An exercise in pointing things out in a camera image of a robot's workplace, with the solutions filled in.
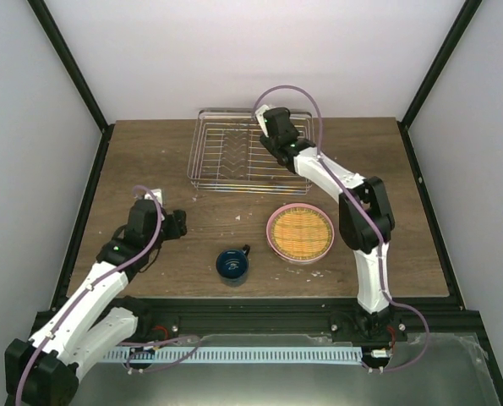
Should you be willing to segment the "dark blue mug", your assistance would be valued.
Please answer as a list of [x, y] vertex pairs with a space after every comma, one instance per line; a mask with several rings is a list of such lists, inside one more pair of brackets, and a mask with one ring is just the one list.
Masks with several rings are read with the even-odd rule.
[[216, 272], [227, 286], [237, 287], [245, 283], [249, 274], [250, 246], [223, 250], [216, 258]]

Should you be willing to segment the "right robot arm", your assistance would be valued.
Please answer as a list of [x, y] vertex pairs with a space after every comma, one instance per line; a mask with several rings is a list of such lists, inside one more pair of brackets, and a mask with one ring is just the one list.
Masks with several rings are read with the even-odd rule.
[[391, 318], [387, 253], [395, 220], [383, 181], [353, 173], [323, 155], [299, 133], [287, 108], [263, 105], [254, 116], [263, 132], [260, 143], [278, 164], [338, 204], [339, 232], [357, 267], [359, 309], [354, 324], [361, 338], [376, 340]]

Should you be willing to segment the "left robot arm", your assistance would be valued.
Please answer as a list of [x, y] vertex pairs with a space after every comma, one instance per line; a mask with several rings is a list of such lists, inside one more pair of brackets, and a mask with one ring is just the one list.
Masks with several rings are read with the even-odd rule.
[[4, 353], [7, 403], [67, 405], [103, 356], [127, 340], [153, 332], [145, 301], [118, 295], [148, 265], [163, 242], [187, 233], [183, 210], [166, 212], [158, 199], [140, 199], [128, 220], [96, 257], [86, 279], [51, 320]]

